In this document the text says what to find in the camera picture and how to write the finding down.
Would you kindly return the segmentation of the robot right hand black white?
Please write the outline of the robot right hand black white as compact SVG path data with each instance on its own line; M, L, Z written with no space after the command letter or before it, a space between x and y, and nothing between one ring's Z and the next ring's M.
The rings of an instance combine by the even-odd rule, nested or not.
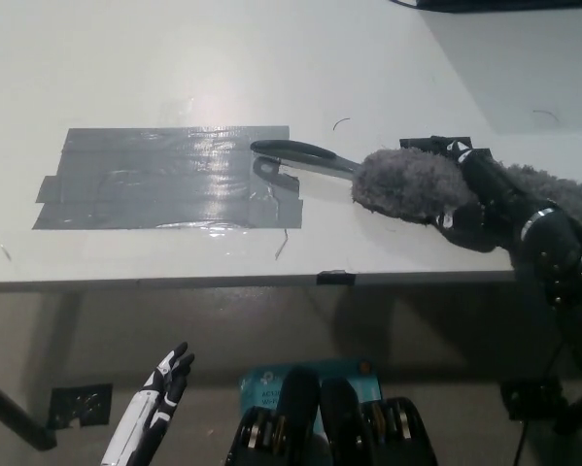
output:
M447 238L471 249L501 246L529 256L559 255L570 228L555 203L517 185L490 150L462 139L432 140L441 155L455 162L476 196L437 217L436 225Z

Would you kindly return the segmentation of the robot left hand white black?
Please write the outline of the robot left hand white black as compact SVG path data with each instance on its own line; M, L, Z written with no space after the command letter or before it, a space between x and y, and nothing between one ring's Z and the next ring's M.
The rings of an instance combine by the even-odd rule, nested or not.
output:
M148 466L188 386L194 354L186 342L172 349L131 398L101 463Z

